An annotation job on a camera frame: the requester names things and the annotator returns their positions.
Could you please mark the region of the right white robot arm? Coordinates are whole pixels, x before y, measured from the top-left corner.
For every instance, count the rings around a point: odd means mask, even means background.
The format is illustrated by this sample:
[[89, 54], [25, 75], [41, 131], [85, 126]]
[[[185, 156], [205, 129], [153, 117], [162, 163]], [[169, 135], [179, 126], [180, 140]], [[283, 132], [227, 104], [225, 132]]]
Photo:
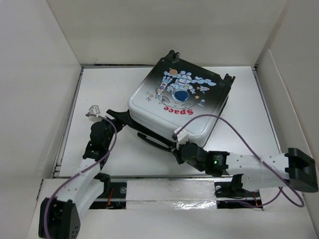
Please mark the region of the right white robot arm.
[[171, 152], [178, 164], [187, 163], [213, 177], [232, 176], [230, 190], [236, 196], [262, 188], [285, 187], [287, 184], [300, 192], [316, 193], [319, 190], [314, 159], [297, 148], [258, 160], [253, 155], [206, 151], [195, 143], [187, 142], [176, 148], [170, 141], [160, 145], [142, 133], [138, 133], [138, 137]]

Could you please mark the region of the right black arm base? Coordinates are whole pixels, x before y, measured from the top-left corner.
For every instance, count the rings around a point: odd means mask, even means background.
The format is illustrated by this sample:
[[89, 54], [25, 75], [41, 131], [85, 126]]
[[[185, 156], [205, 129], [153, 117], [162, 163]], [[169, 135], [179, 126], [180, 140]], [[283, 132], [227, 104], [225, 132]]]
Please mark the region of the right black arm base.
[[255, 208], [262, 204], [260, 192], [250, 192], [244, 189], [233, 190], [231, 182], [215, 182], [214, 195], [217, 209]]

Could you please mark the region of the black suitcase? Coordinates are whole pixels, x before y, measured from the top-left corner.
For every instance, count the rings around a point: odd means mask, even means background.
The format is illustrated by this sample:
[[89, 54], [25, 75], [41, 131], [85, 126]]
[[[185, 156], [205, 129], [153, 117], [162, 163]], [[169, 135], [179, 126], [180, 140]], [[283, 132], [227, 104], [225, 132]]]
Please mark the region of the black suitcase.
[[184, 127], [190, 141], [203, 147], [228, 100], [234, 76], [199, 67], [170, 50], [161, 58], [128, 101], [131, 118], [172, 141]]

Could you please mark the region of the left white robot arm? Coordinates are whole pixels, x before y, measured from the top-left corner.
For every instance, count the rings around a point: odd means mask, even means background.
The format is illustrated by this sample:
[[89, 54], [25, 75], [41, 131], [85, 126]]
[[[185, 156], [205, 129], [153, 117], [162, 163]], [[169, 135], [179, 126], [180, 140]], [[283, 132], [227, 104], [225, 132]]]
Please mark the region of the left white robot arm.
[[91, 126], [90, 140], [76, 174], [59, 186], [53, 195], [45, 198], [40, 206], [38, 236], [42, 239], [75, 239], [81, 226], [80, 218], [98, 197], [111, 197], [110, 175], [102, 173], [117, 141], [118, 133], [125, 126], [137, 130], [138, 137], [151, 145], [172, 153], [178, 164], [184, 162], [199, 168], [202, 161], [188, 159], [203, 149], [186, 138], [184, 129], [176, 130], [172, 140], [137, 123], [130, 112], [107, 110], [110, 117], [98, 115], [99, 121]]

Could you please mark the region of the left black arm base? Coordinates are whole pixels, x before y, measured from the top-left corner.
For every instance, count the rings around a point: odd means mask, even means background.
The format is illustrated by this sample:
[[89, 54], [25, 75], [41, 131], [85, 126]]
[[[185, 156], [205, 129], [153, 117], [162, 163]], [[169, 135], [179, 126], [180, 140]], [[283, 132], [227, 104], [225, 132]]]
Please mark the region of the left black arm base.
[[91, 210], [120, 210], [126, 208], [127, 182], [112, 182], [109, 194], [99, 196], [89, 207]]

